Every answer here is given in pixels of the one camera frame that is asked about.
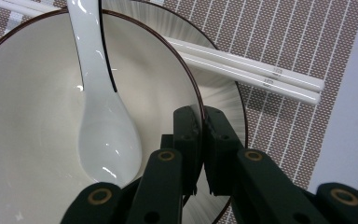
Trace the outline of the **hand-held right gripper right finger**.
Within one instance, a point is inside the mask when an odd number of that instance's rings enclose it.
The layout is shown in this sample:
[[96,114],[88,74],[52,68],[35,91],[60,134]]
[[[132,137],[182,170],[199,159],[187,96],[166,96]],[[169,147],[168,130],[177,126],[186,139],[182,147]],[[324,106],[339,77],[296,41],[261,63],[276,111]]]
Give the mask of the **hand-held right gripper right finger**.
[[223,111],[205,107],[204,169],[210,192],[229,196],[235,179],[235,160],[242,143]]

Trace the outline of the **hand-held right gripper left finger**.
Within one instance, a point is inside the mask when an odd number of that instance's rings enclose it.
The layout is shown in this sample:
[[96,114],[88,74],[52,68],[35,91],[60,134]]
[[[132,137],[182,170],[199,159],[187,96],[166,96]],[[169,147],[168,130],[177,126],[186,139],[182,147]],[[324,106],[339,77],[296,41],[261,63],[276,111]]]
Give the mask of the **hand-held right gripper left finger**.
[[161,136],[160,147],[173,148],[181,153],[183,193],[196,194],[201,170],[201,129],[190,106],[173,112],[173,133]]

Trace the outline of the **white black-rimmed plate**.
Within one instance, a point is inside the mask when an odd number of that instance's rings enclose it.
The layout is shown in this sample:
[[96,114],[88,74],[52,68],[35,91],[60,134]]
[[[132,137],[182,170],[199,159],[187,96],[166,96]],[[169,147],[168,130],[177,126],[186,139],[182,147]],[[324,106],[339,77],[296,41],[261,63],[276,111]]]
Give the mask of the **white black-rimmed plate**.
[[[130,16],[160,35],[215,49],[215,35],[221,25],[214,15],[215,0],[103,0],[103,8]],[[208,106],[223,111],[241,141],[246,140],[246,116],[235,81],[194,69],[200,94]],[[205,174],[198,192],[183,209],[183,224],[215,224],[226,214],[229,198],[210,194]]]

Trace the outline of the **white ceramic spoon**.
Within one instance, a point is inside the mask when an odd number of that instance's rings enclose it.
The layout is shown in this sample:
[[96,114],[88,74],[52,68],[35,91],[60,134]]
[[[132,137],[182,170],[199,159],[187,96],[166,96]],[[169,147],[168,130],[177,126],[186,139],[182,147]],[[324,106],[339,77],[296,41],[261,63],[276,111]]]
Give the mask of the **white ceramic spoon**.
[[101,0],[66,0],[85,94],[78,137],[92,179],[128,185],[142,163],[139,134],[113,79],[103,36]]

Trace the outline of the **white black-rimmed bowl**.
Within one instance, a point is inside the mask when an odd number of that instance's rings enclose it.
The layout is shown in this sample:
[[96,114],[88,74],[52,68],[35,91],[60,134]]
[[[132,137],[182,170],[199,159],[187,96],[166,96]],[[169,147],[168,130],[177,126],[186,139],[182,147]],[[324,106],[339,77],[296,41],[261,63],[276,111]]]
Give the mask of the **white black-rimmed bowl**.
[[[200,112],[199,88],[156,30],[113,11],[103,25],[119,95],[149,155],[172,131],[177,108]],[[0,40],[0,224],[60,224],[91,184],[77,151],[84,96],[67,12]]]

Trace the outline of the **brown striped placemat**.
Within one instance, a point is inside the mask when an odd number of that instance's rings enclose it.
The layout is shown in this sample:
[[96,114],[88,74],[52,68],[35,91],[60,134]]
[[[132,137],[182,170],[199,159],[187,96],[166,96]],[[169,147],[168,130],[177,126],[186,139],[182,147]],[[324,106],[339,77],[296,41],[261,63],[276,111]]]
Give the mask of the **brown striped placemat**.
[[246,140],[307,188],[358,33],[358,0],[215,0],[217,47],[320,78],[315,106],[237,84]]

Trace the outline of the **pale blue table mat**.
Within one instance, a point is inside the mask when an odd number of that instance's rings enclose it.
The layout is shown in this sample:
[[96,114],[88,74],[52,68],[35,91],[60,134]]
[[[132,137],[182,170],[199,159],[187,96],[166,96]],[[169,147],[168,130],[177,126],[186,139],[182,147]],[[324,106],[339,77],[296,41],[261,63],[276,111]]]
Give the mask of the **pale blue table mat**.
[[327,125],[308,191],[338,182],[358,188],[358,33]]

